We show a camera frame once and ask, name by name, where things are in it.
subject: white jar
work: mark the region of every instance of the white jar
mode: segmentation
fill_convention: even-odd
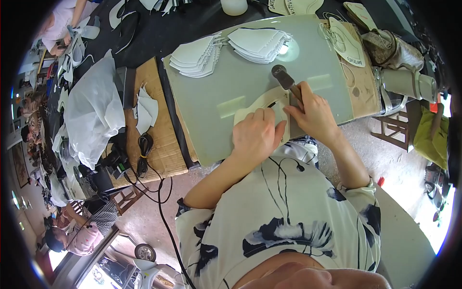
[[[241,15],[247,11],[247,0],[220,0],[223,11],[231,16]]]

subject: woman's left hand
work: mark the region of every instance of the woman's left hand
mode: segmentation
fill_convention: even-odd
[[[63,40],[65,45],[69,45],[71,43],[71,35],[69,34],[69,31],[66,33],[66,36],[64,36]]]
[[[274,127],[274,119],[273,109],[259,108],[236,124],[232,131],[234,149],[230,157],[249,171],[269,157],[279,146],[286,129],[286,121]]]

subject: yellow-green fabric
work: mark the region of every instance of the yellow-green fabric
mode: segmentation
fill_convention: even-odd
[[[448,169],[446,143],[448,140],[449,119],[441,118],[433,140],[430,137],[432,121],[435,114],[422,106],[422,118],[414,137],[414,149],[424,158],[434,162],[440,168]]]

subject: wooden handle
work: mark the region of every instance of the wooden handle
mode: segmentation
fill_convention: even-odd
[[[302,92],[300,91],[300,89],[294,85],[290,88],[290,91],[293,93],[293,95],[295,95],[295,97],[300,100],[301,103],[303,103],[303,100],[302,100]]]

